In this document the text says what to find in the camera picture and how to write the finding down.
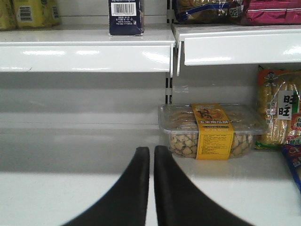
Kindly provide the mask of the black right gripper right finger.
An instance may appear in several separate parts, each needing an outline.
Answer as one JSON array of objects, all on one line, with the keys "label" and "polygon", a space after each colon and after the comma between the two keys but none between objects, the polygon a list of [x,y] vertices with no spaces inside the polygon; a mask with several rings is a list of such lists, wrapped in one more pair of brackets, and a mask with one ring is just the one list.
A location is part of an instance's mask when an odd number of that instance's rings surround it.
[{"label": "black right gripper right finger", "polygon": [[250,225],[199,190],[163,145],[154,151],[154,192],[160,226]]}]

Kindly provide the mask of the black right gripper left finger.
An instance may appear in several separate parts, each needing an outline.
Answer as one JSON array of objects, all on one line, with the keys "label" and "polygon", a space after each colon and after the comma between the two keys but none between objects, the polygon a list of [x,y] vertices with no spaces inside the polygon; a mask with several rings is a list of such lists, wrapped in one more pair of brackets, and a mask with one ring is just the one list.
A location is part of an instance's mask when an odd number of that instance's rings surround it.
[{"label": "black right gripper left finger", "polygon": [[150,151],[138,147],[116,183],[65,226],[144,226],[149,194]]}]

